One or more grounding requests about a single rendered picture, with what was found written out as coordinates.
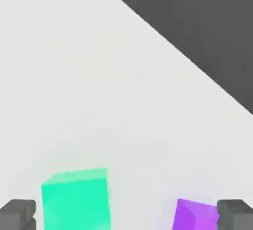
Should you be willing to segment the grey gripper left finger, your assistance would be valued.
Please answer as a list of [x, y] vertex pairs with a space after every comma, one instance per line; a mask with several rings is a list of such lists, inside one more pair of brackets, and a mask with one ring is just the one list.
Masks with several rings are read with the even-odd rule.
[[36, 230], [36, 202], [12, 199], [0, 209], [0, 230]]

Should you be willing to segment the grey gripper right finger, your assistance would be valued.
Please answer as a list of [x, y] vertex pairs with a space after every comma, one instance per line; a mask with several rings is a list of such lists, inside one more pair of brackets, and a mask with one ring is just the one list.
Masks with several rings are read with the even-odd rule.
[[217, 212], [217, 230], [253, 230], [253, 208], [243, 200], [218, 200]]

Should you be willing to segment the small purple cube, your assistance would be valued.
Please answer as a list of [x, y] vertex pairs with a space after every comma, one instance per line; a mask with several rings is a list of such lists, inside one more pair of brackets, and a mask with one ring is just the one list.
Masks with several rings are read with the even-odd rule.
[[217, 230], [217, 207], [178, 199], [172, 230]]

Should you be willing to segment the small turquoise cube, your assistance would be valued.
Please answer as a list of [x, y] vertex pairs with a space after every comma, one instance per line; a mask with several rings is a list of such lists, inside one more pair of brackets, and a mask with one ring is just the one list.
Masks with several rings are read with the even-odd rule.
[[107, 169], [57, 173], [42, 184], [44, 230], [111, 230]]

